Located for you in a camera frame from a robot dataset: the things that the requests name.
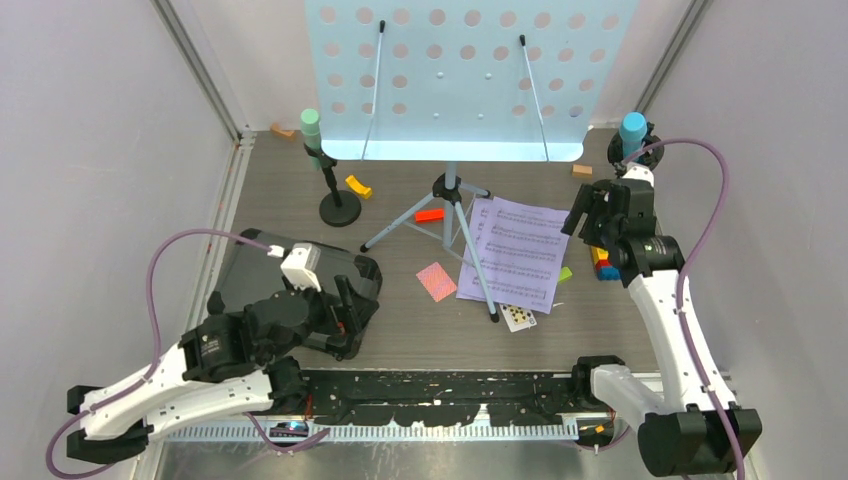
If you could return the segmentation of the light blue music stand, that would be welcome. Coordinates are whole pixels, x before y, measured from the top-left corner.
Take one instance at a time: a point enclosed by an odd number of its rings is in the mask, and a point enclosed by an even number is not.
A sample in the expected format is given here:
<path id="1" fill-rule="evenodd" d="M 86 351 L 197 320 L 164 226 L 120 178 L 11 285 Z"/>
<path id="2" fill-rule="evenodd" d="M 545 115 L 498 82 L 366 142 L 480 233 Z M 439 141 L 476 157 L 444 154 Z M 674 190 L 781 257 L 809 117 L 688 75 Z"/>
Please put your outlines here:
<path id="1" fill-rule="evenodd" d="M 462 162 L 578 160 L 633 1 L 309 1 L 321 150 L 441 161 L 441 237 L 470 235 Z"/>

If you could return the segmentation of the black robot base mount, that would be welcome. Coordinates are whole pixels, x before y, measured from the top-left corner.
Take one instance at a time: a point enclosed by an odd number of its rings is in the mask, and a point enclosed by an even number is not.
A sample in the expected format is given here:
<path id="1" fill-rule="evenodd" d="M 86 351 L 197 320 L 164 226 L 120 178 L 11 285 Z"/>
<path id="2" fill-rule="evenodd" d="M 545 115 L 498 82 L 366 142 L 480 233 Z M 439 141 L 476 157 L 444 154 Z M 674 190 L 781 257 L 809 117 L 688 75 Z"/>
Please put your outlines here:
<path id="1" fill-rule="evenodd" d="M 563 415 L 611 409 L 569 374 L 520 371 L 303 370 L 268 415 L 320 425 L 467 426 L 480 414 L 495 427 L 548 426 Z"/>

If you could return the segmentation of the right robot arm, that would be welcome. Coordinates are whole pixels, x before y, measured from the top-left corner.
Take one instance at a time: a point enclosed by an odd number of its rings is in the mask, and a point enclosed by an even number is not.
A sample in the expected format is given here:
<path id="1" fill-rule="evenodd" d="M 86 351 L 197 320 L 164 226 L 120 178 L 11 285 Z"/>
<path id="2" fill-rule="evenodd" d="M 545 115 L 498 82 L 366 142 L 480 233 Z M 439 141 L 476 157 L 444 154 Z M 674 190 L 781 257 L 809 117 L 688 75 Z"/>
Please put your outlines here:
<path id="1" fill-rule="evenodd" d="M 614 410 L 636 433 L 642 462 L 656 477 L 743 479 L 745 456 L 762 433 L 760 416 L 740 406 L 719 373 L 694 312 L 686 260 L 656 224 L 646 180 L 602 180 L 578 190 L 562 231 L 607 251 L 619 270 L 648 329 L 662 391 L 616 355 L 583 356 L 572 369 L 572 400 L 584 410 Z"/>

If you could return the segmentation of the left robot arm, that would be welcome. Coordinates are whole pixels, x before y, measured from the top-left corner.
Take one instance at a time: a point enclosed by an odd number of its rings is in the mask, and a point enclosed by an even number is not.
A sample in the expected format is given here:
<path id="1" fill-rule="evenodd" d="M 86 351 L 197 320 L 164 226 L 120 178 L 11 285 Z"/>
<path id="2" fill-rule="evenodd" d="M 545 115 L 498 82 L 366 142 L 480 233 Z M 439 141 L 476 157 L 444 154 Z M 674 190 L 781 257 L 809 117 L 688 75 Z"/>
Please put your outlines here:
<path id="1" fill-rule="evenodd" d="M 236 414 L 299 414 L 310 394 L 290 351 L 354 357 L 379 307 L 380 280 L 335 276 L 328 288 L 292 285 L 240 311 L 207 317 L 142 375 L 138 389 L 75 386 L 68 410 L 81 417 L 66 439 L 68 457 L 109 465 L 142 453 L 182 425 Z"/>

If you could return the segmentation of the sheet music page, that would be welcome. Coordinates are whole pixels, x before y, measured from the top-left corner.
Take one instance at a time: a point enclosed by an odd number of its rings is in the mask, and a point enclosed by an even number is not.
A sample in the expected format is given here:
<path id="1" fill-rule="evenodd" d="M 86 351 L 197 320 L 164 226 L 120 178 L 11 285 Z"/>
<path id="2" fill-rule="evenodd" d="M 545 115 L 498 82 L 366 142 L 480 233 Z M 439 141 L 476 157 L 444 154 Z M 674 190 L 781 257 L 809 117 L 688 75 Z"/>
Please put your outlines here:
<path id="1" fill-rule="evenodd" d="M 492 198 L 488 249 L 500 258 L 506 302 L 548 314 L 552 310 L 569 236 L 561 232 L 567 210 Z"/>
<path id="2" fill-rule="evenodd" d="M 506 293 L 504 291 L 505 285 L 503 283 L 505 280 L 505 274 L 502 271 L 504 265 L 500 258 L 498 258 L 493 252 L 490 252 L 487 247 L 491 232 L 486 227 L 486 221 L 492 202 L 492 199 L 476 199 L 472 207 L 468 226 L 474 240 L 478 260 L 481 263 L 484 276 L 490 290 L 490 297 L 496 303 L 505 303 Z M 485 298 L 482 285 L 480 283 L 476 267 L 473 264 L 473 258 L 468 246 L 465 247 L 463 260 L 464 263 L 460 269 L 456 298 L 484 302 Z"/>

